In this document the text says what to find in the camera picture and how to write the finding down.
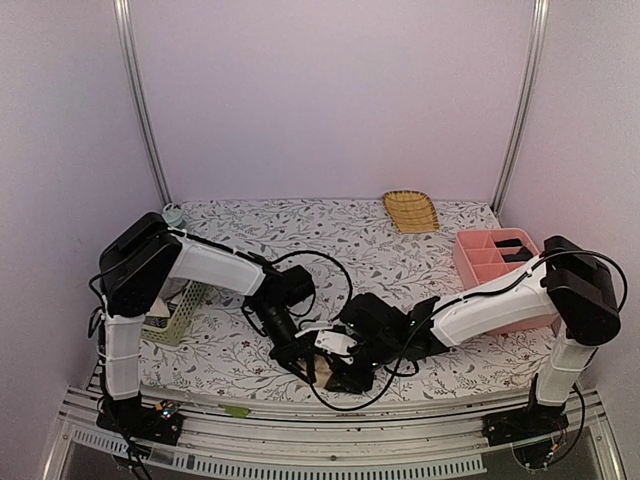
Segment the beige garment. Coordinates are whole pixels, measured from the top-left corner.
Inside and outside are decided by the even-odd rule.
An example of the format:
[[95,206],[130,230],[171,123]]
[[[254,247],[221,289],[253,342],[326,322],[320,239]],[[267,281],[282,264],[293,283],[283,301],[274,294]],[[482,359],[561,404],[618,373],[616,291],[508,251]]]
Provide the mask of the beige garment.
[[[315,372],[317,381],[314,384],[314,387],[316,389],[324,389],[328,392],[345,392],[345,387],[338,378],[333,377],[333,372],[331,371],[327,360],[321,355],[316,355]],[[305,387],[308,387],[308,385],[302,380],[298,379],[296,381],[295,390],[300,390]]]

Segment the navy underwear with cream waistband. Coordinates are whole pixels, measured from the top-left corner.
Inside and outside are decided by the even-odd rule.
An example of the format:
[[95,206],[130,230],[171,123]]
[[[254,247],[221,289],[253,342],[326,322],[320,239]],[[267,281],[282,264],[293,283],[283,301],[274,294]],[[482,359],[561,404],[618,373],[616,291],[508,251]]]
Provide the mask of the navy underwear with cream waistband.
[[525,263],[534,257],[532,251],[525,246],[501,249],[500,253],[505,263]]

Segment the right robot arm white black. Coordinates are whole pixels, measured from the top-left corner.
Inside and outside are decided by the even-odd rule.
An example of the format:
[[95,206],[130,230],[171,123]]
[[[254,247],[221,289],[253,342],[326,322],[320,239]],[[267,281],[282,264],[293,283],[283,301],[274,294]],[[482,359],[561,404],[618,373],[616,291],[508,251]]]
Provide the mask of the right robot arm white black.
[[628,293],[615,291],[612,275],[621,271],[608,256],[552,236],[541,254],[515,270],[458,294],[428,298],[408,312],[372,293],[359,294],[339,317],[356,339],[353,360],[329,362],[326,388],[363,394],[385,365],[419,361],[493,330],[556,316],[560,337],[532,383],[533,401],[516,421],[524,435],[537,436],[554,422],[555,408],[566,402],[592,354],[619,334]]

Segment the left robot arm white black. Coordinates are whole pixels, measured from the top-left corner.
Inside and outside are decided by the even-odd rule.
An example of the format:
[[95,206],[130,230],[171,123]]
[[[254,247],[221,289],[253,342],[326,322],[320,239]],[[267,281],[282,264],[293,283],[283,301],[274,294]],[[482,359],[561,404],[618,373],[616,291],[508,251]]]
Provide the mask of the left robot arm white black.
[[273,348],[270,356],[300,379],[312,345],[298,336],[289,307],[312,295],[310,274],[296,266],[278,271],[257,254],[246,254],[172,229],[158,213],[140,217],[99,257],[100,291],[106,308],[105,387],[114,399],[111,419],[128,434],[148,426],[139,394],[142,323],[169,279],[185,279],[242,295]]

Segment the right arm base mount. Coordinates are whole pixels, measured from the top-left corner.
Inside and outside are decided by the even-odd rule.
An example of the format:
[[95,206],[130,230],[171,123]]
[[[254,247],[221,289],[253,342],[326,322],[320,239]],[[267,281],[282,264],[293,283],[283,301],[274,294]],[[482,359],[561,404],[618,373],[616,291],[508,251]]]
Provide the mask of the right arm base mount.
[[569,425],[564,407],[535,403],[482,417],[482,435],[490,446],[528,440],[560,432]]

